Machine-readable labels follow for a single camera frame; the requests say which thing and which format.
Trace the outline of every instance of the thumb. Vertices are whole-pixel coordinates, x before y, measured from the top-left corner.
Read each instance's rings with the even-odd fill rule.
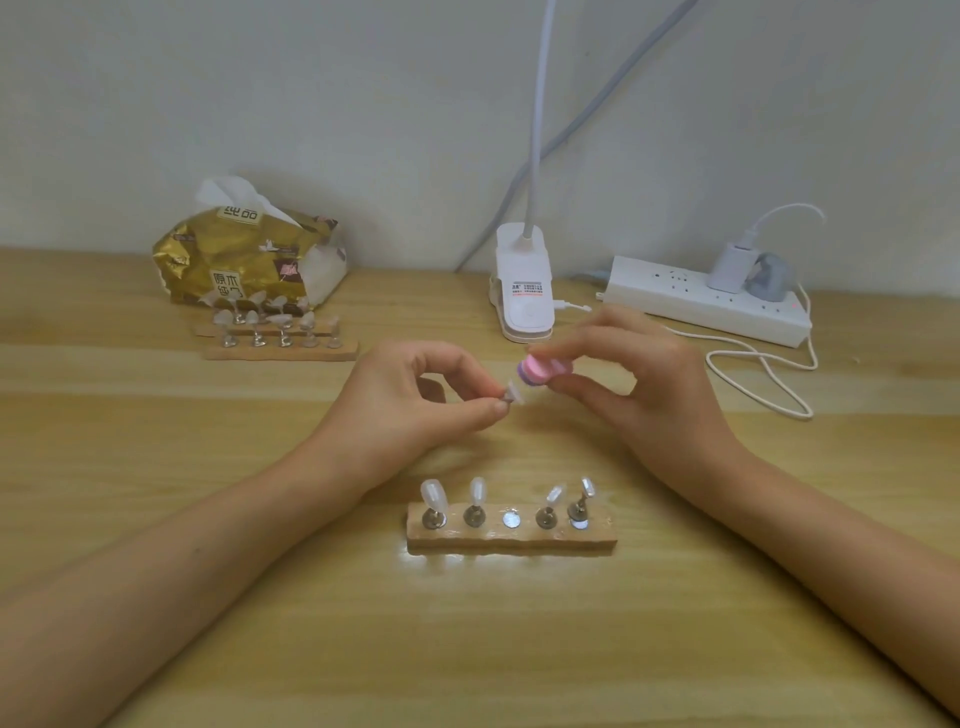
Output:
[[[617,425],[623,418],[624,408],[627,404],[624,400],[628,398],[611,392],[603,384],[598,384],[589,376],[554,376],[547,383],[547,386],[554,392],[572,397],[611,425]]]
[[[483,397],[451,404],[429,402],[424,409],[434,440],[447,442],[495,425],[507,416],[510,405],[493,397]]]

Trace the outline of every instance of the finger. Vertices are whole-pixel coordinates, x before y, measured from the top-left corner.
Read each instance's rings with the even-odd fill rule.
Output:
[[[428,379],[425,376],[418,376],[417,389],[420,390],[420,396],[425,400],[433,401],[438,404],[446,403],[446,392],[444,392],[444,386],[436,379]]]
[[[410,344],[416,376],[444,375],[463,400],[503,397],[506,388],[484,369],[476,357],[445,341],[416,341]]]
[[[457,402],[429,403],[424,418],[433,445],[450,442],[495,425],[510,412],[510,405],[493,398]]]
[[[555,376],[550,379],[547,386],[554,392],[572,397],[611,425],[621,423],[626,411],[626,400],[629,399],[611,392],[589,376]]]
[[[577,327],[567,335],[549,344],[530,347],[530,354],[540,359],[578,359],[590,356],[594,359],[613,361],[636,373],[642,366],[644,354],[651,341],[643,334],[614,327]]]
[[[622,305],[604,305],[600,310],[581,319],[575,326],[598,326],[625,328],[635,333],[644,333],[650,336],[669,333],[663,326],[651,319],[645,313],[627,308]]]

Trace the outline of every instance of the wooden nail stand base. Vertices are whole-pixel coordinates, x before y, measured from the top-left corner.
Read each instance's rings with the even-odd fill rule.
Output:
[[[496,505],[486,503],[487,518],[483,525],[471,528],[464,523],[464,511],[469,503],[451,503],[446,514],[446,525],[431,530],[423,525],[426,505],[421,501],[407,506],[407,550],[411,552],[471,552],[488,551],[549,551],[549,552],[603,552],[616,546],[616,533],[610,512],[592,503],[589,506],[588,527],[574,528],[566,514],[566,505],[557,510],[557,525],[545,529],[537,525],[537,511],[542,506],[532,504]],[[514,510],[520,516],[517,528],[503,523],[503,514]]]
[[[277,337],[280,335],[279,330],[270,324],[265,322],[259,325],[260,333],[264,336],[274,336]],[[330,322],[328,321],[318,321],[317,324],[313,327],[313,332],[318,336],[329,336],[331,330]],[[193,327],[194,336],[223,336],[223,329],[218,327],[216,324],[196,324]],[[253,327],[250,324],[234,324],[230,327],[230,333],[234,336],[252,336]],[[303,331],[294,326],[289,331],[291,336],[303,336]]]
[[[324,339],[317,346],[307,349],[295,340],[292,347],[281,349],[271,342],[265,347],[254,348],[250,341],[240,339],[235,347],[208,346],[204,349],[204,359],[216,361],[356,361],[360,344],[344,339],[339,349],[328,349]]]

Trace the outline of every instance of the left hand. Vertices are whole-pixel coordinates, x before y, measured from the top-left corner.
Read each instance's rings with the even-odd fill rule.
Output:
[[[443,375],[462,402],[445,403]],[[295,451],[313,468],[334,465],[362,496],[428,450],[493,425],[506,388],[471,354],[441,341],[384,342],[364,354],[326,417]]]

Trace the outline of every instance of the pink nail polish bottle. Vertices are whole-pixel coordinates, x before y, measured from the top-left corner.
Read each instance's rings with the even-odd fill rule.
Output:
[[[572,372],[573,362],[568,359],[535,359],[530,354],[516,365],[516,374],[531,387],[540,387],[554,376]]]

